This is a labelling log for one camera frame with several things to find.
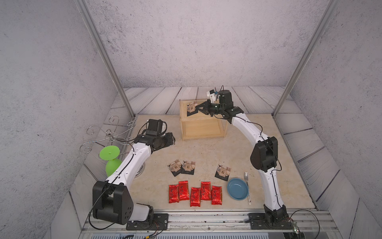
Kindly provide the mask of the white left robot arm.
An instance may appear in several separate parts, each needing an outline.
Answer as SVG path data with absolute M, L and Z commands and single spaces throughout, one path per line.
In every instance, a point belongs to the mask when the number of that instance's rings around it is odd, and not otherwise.
M 92 216 L 120 225 L 131 221 L 152 224 L 153 208 L 134 203 L 129 189 L 139 169 L 151 154 L 174 144 L 175 138 L 171 132 L 160 136 L 138 135 L 119 168 L 106 181 L 97 181 L 93 186 Z

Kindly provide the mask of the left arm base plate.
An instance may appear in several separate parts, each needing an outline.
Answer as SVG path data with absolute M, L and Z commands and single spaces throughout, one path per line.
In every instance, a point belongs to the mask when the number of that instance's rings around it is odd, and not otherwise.
M 166 231 L 169 214 L 154 213 L 146 221 L 131 221 L 126 225 L 127 231 Z

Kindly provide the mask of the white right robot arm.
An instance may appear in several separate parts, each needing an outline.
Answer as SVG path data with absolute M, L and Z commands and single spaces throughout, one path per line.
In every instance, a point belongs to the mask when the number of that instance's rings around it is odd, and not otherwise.
M 251 122 L 239 107 L 229 108 L 226 103 L 213 104 L 207 100 L 195 106 L 195 112 L 211 117 L 221 115 L 222 120 L 227 120 L 246 136 L 254 146 L 250 162 L 260 174 L 265 196 L 266 222 L 273 226 L 288 218 L 277 181 L 278 140 L 263 134 L 262 126 Z

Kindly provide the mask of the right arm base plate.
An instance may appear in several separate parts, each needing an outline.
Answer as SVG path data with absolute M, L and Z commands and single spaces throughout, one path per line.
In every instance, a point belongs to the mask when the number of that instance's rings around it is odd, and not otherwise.
M 252 230 L 293 230 L 292 223 L 287 221 L 288 215 L 250 213 L 248 218 Z

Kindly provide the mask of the brown tea bag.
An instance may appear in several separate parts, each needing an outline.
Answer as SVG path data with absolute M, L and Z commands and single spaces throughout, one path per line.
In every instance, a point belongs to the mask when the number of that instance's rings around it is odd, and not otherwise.
M 197 106 L 198 106 L 197 101 L 192 101 L 187 104 L 187 117 L 190 117 L 198 113 Z
M 215 177 L 223 181 L 228 181 L 230 173 L 230 167 L 219 164 L 215 173 Z
M 168 168 L 169 168 L 169 170 L 171 171 L 171 173 L 173 174 L 174 177 L 176 177 L 177 175 L 181 174 L 181 172 L 182 172 L 182 164 L 181 164 L 181 162 L 178 159 L 173 161 L 173 162 L 171 162 L 168 165 Z
M 196 168 L 196 162 L 195 161 L 183 161 L 182 167 L 181 167 L 181 173 L 182 174 L 188 174 L 188 175 L 194 175 Z

